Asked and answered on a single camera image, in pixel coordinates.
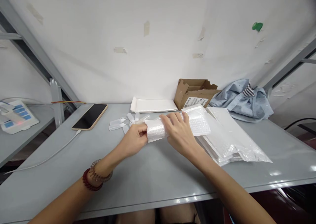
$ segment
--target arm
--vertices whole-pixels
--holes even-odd
[[[184,112],[182,114],[184,120],[179,113],[160,115],[170,135],[168,142],[213,184],[219,198],[238,223],[275,224],[275,221],[260,204],[219,167],[196,142],[190,128],[189,116]]]
[[[132,125],[122,141],[96,164],[95,172],[102,177],[106,177],[121,161],[138,153],[147,142],[146,130],[146,125]],[[89,176],[89,173],[87,179],[89,183],[95,187],[101,184],[101,182],[94,181],[92,177]],[[94,193],[94,191],[90,191],[84,186],[81,177],[37,214],[29,224],[73,223],[83,206]]]

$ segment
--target hand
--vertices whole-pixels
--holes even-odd
[[[169,134],[168,142],[181,155],[189,159],[198,151],[203,150],[203,148],[196,142],[193,136],[188,114],[182,111],[182,115],[184,120],[182,119],[180,113],[170,113],[167,116],[160,115],[159,117],[161,118],[165,129]]]
[[[133,124],[117,145],[117,149],[119,149],[126,158],[138,153],[147,141],[147,125]]]

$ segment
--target phone case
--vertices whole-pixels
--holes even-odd
[[[100,115],[99,115],[99,117],[95,120],[95,122],[92,124],[92,126],[90,127],[90,128],[71,128],[72,130],[82,130],[82,131],[90,131],[91,129],[93,129],[93,127],[97,124],[97,122],[99,121],[99,119],[101,118],[101,116],[104,114],[104,112],[107,110],[107,108],[108,108],[108,105],[106,105],[106,107],[104,108],[104,110],[100,113]]]

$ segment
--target cardboard box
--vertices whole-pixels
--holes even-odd
[[[207,79],[179,79],[174,103],[179,110],[195,104],[201,104],[206,108],[218,92],[221,90],[217,90],[217,85],[211,85]]]

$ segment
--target blue button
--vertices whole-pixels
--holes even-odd
[[[24,109],[24,108],[21,108],[21,109],[14,110],[14,112],[16,112],[16,113],[20,113],[20,112],[22,112],[22,111],[25,111],[25,109]]]
[[[28,113],[26,111],[19,113],[19,116],[24,116],[24,115],[28,115]]]
[[[14,107],[14,110],[15,110],[15,109],[22,108],[22,107],[23,107],[23,105],[17,105],[16,107]]]
[[[31,116],[27,115],[27,116],[24,116],[23,118],[25,118],[25,120],[28,120],[31,118]]]
[[[4,126],[5,126],[6,128],[11,127],[11,126],[13,126],[13,125],[14,125],[14,124],[13,124],[12,121],[7,122],[7,123],[4,124]]]

